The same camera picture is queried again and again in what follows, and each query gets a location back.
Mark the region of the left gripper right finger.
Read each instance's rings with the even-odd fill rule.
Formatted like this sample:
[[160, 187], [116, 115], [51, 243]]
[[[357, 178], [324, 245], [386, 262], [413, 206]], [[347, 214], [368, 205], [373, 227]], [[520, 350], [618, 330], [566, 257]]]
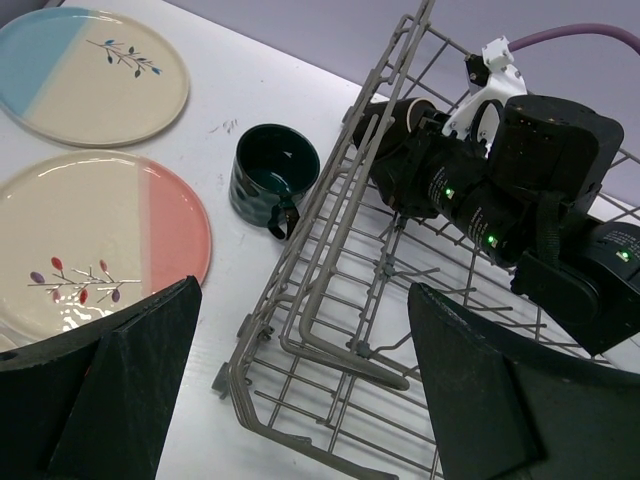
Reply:
[[448, 479], [635, 479], [639, 377], [508, 330], [433, 288], [408, 316]]

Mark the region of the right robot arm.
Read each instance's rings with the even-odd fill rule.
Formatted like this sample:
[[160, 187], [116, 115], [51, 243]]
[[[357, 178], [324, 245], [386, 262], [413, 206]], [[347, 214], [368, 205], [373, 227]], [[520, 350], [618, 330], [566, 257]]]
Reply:
[[369, 175], [406, 217], [445, 217], [584, 350], [602, 354], [639, 331], [639, 229], [590, 214], [624, 131], [562, 98], [480, 103], [465, 137], [445, 115], [417, 125]]

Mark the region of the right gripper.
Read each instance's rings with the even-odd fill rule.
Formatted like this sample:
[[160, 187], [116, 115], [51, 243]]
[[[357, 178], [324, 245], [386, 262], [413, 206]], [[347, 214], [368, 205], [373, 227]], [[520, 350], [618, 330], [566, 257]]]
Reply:
[[369, 176], [383, 202], [410, 218], [443, 216], [498, 265], [515, 265], [535, 249], [535, 196], [494, 169], [478, 138], [483, 114], [463, 140], [442, 135], [446, 116], [424, 114], [411, 132], [386, 133]]

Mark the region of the dark green mug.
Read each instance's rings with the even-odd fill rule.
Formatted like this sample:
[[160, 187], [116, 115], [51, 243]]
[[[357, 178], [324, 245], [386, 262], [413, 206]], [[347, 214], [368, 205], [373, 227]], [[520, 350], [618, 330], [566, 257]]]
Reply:
[[309, 140], [280, 124], [261, 124], [239, 139], [229, 199], [245, 222], [291, 238], [302, 200], [320, 174], [319, 156]]

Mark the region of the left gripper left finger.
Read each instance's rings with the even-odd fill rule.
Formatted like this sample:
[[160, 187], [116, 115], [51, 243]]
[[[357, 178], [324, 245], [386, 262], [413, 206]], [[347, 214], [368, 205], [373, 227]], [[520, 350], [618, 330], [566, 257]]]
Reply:
[[193, 276], [1, 355], [4, 479], [152, 479], [201, 305]]

